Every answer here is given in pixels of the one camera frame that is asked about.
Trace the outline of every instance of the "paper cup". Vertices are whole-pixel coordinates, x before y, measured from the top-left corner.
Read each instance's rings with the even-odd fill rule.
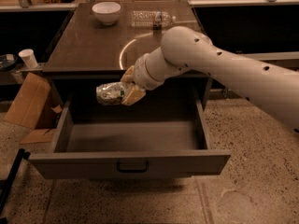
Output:
[[[19,52],[19,56],[27,65],[28,68],[38,67],[34,51],[32,49],[24,49]]]

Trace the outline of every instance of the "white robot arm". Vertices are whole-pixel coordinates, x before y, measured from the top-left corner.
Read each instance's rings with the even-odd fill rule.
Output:
[[[134,65],[133,82],[154,90],[169,77],[207,74],[299,133],[299,73],[218,49],[186,27],[165,32],[161,46]]]

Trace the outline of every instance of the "plastic bottle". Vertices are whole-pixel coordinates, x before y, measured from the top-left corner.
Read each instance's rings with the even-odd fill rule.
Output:
[[[161,29],[174,23],[176,17],[171,17],[165,11],[132,11],[131,25],[133,27],[152,27]]]

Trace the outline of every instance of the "concrete floor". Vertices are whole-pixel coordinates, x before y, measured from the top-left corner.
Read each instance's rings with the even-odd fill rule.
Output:
[[[299,134],[239,98],[206,107],[213,148],[232,157],[219,176],[175,180],[45,180],[23,161],[1,217],[8,223],[299,223]],[[0,179],[29,129],[3,122],[0,103]]]

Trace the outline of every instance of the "drawer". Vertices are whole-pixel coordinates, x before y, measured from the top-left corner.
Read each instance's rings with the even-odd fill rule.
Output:
[[[92,84],[64,104],[50,153],[29,161],[45,178],[218,175],[230,157],[211,149],[201,78],[168,79],[132,106],[99,105]]]

